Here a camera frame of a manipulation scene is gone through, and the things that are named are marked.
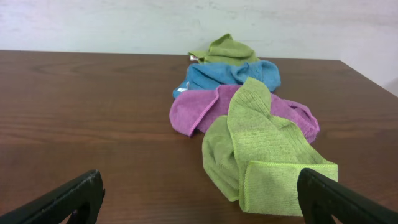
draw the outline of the towel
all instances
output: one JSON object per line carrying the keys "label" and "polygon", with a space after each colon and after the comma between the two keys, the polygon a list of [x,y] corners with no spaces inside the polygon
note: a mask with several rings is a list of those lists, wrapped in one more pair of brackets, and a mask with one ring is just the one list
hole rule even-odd
{"label": "towel", "polygon": [[278,67],[266,60],[241,66],[225,63],[191,64],[186,79],[173,91],[173,97],[178,97],[186,90],[215,90],[222,84],[242,85],[248,77],[260,80],[270,91],[280,86]]}
{"label": "towel", "polygon": [[207,52],[192,51],[199,63],[227,63],[242,65],[245,62],[257,62],[259,59],[253,49],[232,39],[231,34],[225,34],[210,44]]}
{"label": "towel", "polygon": [[[170,122],[174,130],[191,136],[195,129],[206,133],[221,115],[227,115],[229,102],[241,85],[220,85],[216,90],[188,90],[183,92],[170,109]],[[309,143],[319,133],[317,119],[308,107],[271,94],[271,114],[293,121]]]}
{"label": "towel", "polygon": [[203,166],[244,212],[301,216],[297,179],[311,168],[335,181],[338,166],[324,159],[293,122],[271,115],[267,87],[248,78],[205,134]]}

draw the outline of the wooden table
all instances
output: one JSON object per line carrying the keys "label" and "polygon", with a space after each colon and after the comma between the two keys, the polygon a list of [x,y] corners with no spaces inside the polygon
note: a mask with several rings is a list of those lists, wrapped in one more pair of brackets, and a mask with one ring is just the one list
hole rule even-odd
{"label": "wooden table", "polygon": [[[281,98],[307,105],[340,182],[398,210],[398,99],[336,60],[270,59]],[[203,134],[169,122],[188,56],[0,52],[0,215],[89,169],[98,223],[303,223],[243,213],[202,167]]]}

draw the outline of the purple microfiber cloth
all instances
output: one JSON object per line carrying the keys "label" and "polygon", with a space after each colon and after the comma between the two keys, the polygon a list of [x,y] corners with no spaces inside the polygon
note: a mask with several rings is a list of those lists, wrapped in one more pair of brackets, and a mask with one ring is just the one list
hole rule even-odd
{"label": "purple microfiber cloth", "polygon": [[[195,129],[207,132],[221,115],[228,114],[229,102],[241,85],[220,85],[215,90],[187,90],[180,94],[170,109],[174,130],[191,136]],[[271,94],[271,114],[294,122],[309,143],[319,133],[319,125],[308,107]]]}

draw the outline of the lime green towel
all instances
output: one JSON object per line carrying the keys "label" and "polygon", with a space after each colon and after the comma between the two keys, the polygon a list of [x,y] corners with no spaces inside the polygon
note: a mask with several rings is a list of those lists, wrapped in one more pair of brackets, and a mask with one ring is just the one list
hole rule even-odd
{"label": "lime green towel", "polygon": [[258,62],[253,49],[232,39],[231,34],[225,34],[209,46],[208,52],[192,51],[190,55],[198,58],[199,63],[227,63],[242,65],[245,62]]}
{"label": "lime green towel", "polygon": [[267,87],[248,78],[232,97],[228,115],[207,131],[203,166],[244,212],[300,216],[300,171],[308,167],[337,181],[338,166],[322,158],[296,124],[270,110]]}

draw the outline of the cleaning cloth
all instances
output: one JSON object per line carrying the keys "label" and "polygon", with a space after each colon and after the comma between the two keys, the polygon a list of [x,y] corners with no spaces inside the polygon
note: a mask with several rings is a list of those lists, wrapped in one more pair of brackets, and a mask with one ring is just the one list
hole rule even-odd
{"label": "cleaning cloth", "polygon": [[[170,122],[174,130],[191,136],[195,129],[207,132],[221,115],[227,115],[229,102],[241,85],[220,85],[216,90],[188,90],[183,92],[170,109]],[[308,107],[271,94],[271,114],[293,121],[309,143],[319,133],[317,119]]]}
{"label": "cleaning cloth", "polygon": [[278,67],[266,60],[241,66],[225,63],[191,64],[186,79],[173,91],[173,97],[178,97],[186,90],[215,90],[222,84],[242,85],[248,77],[260,80],[270,91],[280,86]]}
{"label": "cleaning cloth", "polygon": [[210,44],[207,52],[192,51],[190,55],[198,58],[199,63],[227,63],[242,65],[245,62],[257,62],[259,59],[253,49],[232,39],[225,34]]}
{"label": "cleaning cloth", "polygon": [[203,166],[228,200],[244,212],[301,216],[300,171],[311,168],[335,181],[338,166],[325,160],[293,122],[271,115],[272,97],[253,78],[235,93],[228,115],[203,139]]}

